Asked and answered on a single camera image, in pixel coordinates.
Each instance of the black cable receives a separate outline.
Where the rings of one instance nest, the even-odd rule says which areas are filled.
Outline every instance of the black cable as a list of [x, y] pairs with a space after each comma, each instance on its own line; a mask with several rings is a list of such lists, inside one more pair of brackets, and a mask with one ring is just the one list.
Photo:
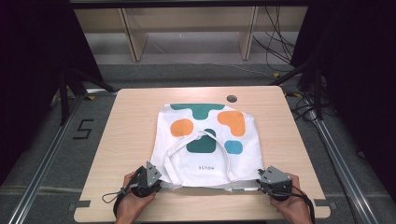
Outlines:
[[290, 53], [288, 47], [287, 47], [286, 44], [285, 44], [285, 40], [286, 40], [286, 39], [282, 36], [282, 34], [281, 34], [281, 32], [280, 32], [280, 22], [279, 22], [280, 7], [276, 7], [276, 23], [274, 23], [273, 19], [271, 18], [270, 14], [269, 14], [269, 12], [268, 12], [268, 8], [267, 8], [267, 7], [265, 7], [265, 11], [267, 12], [267, 15], [268, 15], [268, 17], [269, 17], [269, 19], [270, 19], [270, 21], [271, 21], [273, 27], [274, 27], [274, 32], [273, 32], [272, 38], [274, 38], [274, 33], [277, 33], [277, 35], [278, 35], [279, 38], [280, 38], [280, 42], [281, 42], [281, 44], [282, 44], [282, 48], [283, 48], [283, 50], [284, 50], [284, 52], [285, 52], [285, 54], [286, 54], [286, 57], [289, 59], [288, 54], [291, 56], [291, 53]]
[[289, 63], [287, 61], [288, 58], [286, 58], [285, 56], [281, 55], [280, 53], [274, 51], [273, 49], [269, 49], [268, 47], [266, 47], [262, 42], [260, 42], [256, 36], [253, 36], [253, 39], [256, 40], [256, 42], [265, 50], [270, 51], [274, 56], [276, 56], [278, 59], [282, 60], [284, 63]]
[[[281, 41], [282, 41], [282, 40], [277, 39], [277, 38], [275, 38], [275, 37], [273, 37], [273, 39], [276, 40], [277, 42], [281, 42]], [[295, 45], [292, 44], [292, 43], [290, 43], [287, 39], [283, 39], [283, 40], [285, 41], [285, 44], [286, 44], [286, 45], [289, 45], [289, 46], [292, 47], [292, 48], [295, 47]]]
[[[273, 21], [273, 19], [271, 18], [271, 15], [269, 14], [269, 12], [268, 12], [268, 9], [267, 9], [267, 7], [264, 7], [265, 8], [265, 11], [267, 12], [267, 15], [268, 15], [268, 18], [270, 19], [270, 21], [271, 21], [271, 23], [273, 24], [273, 27], [274, 27], [274, 31], [273, 31], [273, 33], [272, 33], [272, 35], [270, 36], [271, 38], [270, 38], [270, 41], [269, 41], [269, 43], [268, 43], [268, 46], [266, 47], [267, 49], [269, 49], [270, 48], [270, 46], [271, 46], [271, 42], [272, 42], [272, 40], [274, 39], [274, 34], [275, 33], [277, 33], [278, 34], [278, 36], [280, 37], [280, 39], [282, 40], [282, 35], [280, 35], [279, 34], [279, 32], [277, 31], [277, 29], [276, 29], [276, 24], [279, 24], [279, 9], [278, 9], [278, 7], [276, 8], [276, 24], [274, 23], [274, 21]], [[286, 51], [285, 51], [285, 54], [286, 54], [286, 57], [284, 57], [285, 59], [286, 59], [286, 62], [285, 63], [290, 63], [290, 59], [289, 59], [289, 56], [288, 56], [288, 54], [286, 53]], [[275, 70], [275, 71], [278, 71], [278, 72], [290, 72], [290, 71], [286, 71], [286, 70], [280, 70], [280, 69], [276, 69], [276, 68], [274, 68], [273, 66], [271, 66], [269, 63], [268, 63], [268, 50], [266, 51], [266, 53], [265, 53], [265, 61], [267, 62], [267, 65], [271, 68], [271, 69], [273, 69], [273, 70]]]

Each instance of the green blob print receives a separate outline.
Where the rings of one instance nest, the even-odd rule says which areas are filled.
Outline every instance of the green blob print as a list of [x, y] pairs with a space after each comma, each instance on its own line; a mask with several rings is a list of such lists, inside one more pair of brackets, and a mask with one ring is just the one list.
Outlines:
[[[205, 129], [205, 131], [216, 136], [216, 132], [211, 129]], [[186, 149], [191, 153], [213, 153], [216, 150], [216, 141], [204, 135], [199, 140], [188, 143]]]
[[224, 108], [224, 105], [217, 104], [173, 104], [170, 106], [174, 110], [190, 109], [195, 119], [207, 119], [209, 111]]

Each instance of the round hole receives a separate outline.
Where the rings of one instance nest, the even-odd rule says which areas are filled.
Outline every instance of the round hole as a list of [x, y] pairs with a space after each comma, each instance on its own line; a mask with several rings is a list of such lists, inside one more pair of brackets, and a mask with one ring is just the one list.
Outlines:
[[237, 100], [238, 100], [238, 98], [236, 98], [236, 96], [234, 96], [234, 95], [227, 96], [227, 101], [230, 103], [235, 103]]

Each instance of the gray carpet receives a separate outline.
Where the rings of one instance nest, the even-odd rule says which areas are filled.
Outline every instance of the gray carpet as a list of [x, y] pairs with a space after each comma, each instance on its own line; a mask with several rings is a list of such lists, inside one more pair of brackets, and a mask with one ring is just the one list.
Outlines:
[[[267, 66], [261, 64], [238, 66], [239, 68], [214, 64], [100, 65], [100, 69], [106, 83], [117, 88], [248, 86], [267, 85], [272, 81], [267, 75], [271, 76], [274, 72]], [[289, 66], [278, 66], [278, 68], [291, 69]], [[245, 70], [260, 71], [266, 75]], [[298, 78], [285, 83], [284, 90], [295, 90]], [[86, 83], [86, 87], [96, 89], [96, 86], [90, 83]], [[300, 99], [287, 97], [290, 108], [294, 108]], [[71, 121], [62, 147], [35, 198], [25, 223], [75, 223], [74, 206], [90, 171], [114, 100], [115, 96], [103, 95], [82, 102]], [[370, 202], [379, 223], [393, 223], [396, 220], [395, 204], [376, 178], [370, 165], [365, 159], [356, 155], [357, 146], [342, 119], [336, 117], [336, 111], [331, 106], [324, 108], [323, 115], [334, 142], [341, 150], [352, 174]], [[60, 116], [60, 102], [57, 101], [52, 108], [49, 108], [47, 118], [37, 131], [30, 149], [21, 155], [6, 182], [0, 188], [0, 223], [8, 221], [24, 188], [30, 183], [59, 129]], [[93, 119], [93, 121], [84, 122], [84, 128], [90, 128], [92, 132], [88, 139], [74, 139], [85, 134], [77, 131], [83, 119]], [[303, 119], [297, 119], [296, 124], [326, 198], [333, 207], [331, 216], [326, 219], [317, 219], [317, 223], [353, 223], [346, 197], [317, 129]], [[362, 223], [356, 211], [355, 214], [359, 223]], [[286, 222], [279, 220], [267, 223]]]

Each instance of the white strap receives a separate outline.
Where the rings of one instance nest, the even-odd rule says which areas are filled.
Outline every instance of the white strap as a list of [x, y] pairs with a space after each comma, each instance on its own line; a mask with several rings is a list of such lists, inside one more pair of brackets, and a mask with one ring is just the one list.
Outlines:
[[234, 182], [236, 181], [236, 177], [233, 175], [233, 173], [230, 171], [230, 158], [228, 156], [227, 150], [225, 149], [224, 145], [220, 142], [220, 140], [218, 138], [216, 138], [212, 133], [206, 132], [206, 131], [199, 131], [196, 134], [192, 134], [188, 137], [183, 138], [181, 141], [177, 142], [176, 144], [174, 144], [173, 146], [169, 147], [169, 149], [167, 150], [167, 153], [165, 155], [165, 159], [164, 159], [164, 167], [166, 172], [169, 175], [169, 178], [172, 181], [172, 184], [174, 186], [181, 186], [180, 180], [176, 174], [175, 168], [172, 165], [172, 162], [170, 160], [170, 157], [173, 156], [175, 153], [177, 153], [179, 150], [181, 150], [184, 146], [186, 146], [188, 143], [198, 139], [199, 137], [202, 137], [203, 135], [208, 135], [209, 137], [211, 137], [212, 139], [214, 139], [217, 143], [219, 143], [224, 158], [227, 162], [227, 171], [226, 171], [226, 175], [227, 177], [230, 179], [230, 182]]

